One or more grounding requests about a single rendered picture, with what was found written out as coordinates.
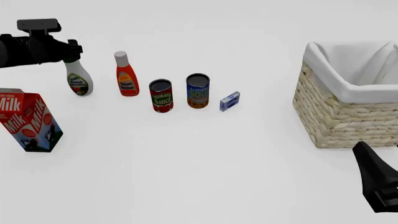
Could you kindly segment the red ketchup bottle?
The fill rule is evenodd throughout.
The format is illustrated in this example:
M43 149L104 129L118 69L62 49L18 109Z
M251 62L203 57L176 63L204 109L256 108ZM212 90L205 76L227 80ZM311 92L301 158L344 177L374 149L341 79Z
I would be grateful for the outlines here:
M116 78L119 91L122 96L137 96L139 94L139 84L136 74L129 64L127 53L119 51L114 54L116 61Z

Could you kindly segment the tomato sauce can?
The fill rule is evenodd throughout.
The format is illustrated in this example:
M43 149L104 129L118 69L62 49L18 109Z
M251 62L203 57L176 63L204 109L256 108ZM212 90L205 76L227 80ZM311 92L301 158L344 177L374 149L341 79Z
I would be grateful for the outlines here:
M174 107L172 84L169 80L158 79L149 84L152 106L158 113L167 113Z

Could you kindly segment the white cloth basket liner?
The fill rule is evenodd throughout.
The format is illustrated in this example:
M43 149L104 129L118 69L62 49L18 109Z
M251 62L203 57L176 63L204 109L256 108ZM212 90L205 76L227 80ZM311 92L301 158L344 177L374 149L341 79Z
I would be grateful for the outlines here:
M387 40L309 42L303 54L341 102L398 103L398 43Z

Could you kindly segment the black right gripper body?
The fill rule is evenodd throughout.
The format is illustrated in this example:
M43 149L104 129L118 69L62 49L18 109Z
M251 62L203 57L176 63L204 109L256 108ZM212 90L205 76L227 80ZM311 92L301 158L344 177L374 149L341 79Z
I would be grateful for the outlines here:
M398 212L398 186L363 186L363 195L375 213Z

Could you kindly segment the blue alphabet soup can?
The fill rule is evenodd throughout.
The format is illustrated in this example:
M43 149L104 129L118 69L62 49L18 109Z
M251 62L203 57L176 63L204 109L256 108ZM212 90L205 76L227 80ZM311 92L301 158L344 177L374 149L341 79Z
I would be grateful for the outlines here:
M187 103L191 108L205 108L209 103L210 78L194 73L186 78Z

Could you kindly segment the woven wicker basket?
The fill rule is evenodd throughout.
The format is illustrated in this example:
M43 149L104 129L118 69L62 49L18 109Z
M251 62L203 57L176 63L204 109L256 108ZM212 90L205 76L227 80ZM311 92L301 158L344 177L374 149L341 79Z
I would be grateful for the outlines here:
M398 146L398 103L341 102L323 91L313 70L302 61L293 106L316 147Z

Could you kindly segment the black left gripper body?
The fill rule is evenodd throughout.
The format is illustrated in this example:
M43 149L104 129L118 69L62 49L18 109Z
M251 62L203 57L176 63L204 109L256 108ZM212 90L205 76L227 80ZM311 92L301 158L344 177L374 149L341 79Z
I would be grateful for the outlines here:
M68 43L65 44L65 55L80 55L83 53L83 48L80 46L75 39L68 39Z

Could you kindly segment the white salad dressing bottle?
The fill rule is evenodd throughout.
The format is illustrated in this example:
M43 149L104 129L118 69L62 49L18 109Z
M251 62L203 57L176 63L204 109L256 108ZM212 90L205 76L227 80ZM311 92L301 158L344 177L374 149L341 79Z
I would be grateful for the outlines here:
M64 63L67 69L67 83L74 94L88 96L93 92L93 80L79 60Z

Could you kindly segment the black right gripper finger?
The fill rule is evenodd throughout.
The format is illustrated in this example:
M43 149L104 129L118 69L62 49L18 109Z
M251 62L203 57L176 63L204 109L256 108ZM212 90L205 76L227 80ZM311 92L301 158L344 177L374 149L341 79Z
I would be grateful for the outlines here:
M398 191L398 170L384 162L364 141L353 147L353 153L361 174L364 194Z

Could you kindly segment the small blue white box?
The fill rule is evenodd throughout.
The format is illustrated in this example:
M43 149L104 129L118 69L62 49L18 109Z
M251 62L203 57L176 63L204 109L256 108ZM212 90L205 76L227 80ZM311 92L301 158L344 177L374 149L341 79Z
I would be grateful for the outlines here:
M220 111L226 111L233 107L235 104L239 103L240 92L236 91L231 95L220 100Z

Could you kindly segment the small flat plate on stalk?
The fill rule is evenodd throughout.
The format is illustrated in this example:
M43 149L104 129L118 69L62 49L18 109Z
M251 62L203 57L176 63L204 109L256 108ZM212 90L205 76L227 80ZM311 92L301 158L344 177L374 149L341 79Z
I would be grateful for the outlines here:
M17 29L31 34L33 31L43 31L45 34L62 30L56 18L17 20Z

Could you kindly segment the red milk carton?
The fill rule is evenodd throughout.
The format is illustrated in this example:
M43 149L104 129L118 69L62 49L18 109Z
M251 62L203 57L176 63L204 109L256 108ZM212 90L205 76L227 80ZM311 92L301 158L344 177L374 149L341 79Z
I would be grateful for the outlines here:
M0 88L0 123L27 152L51 152L63 136L38 93Z

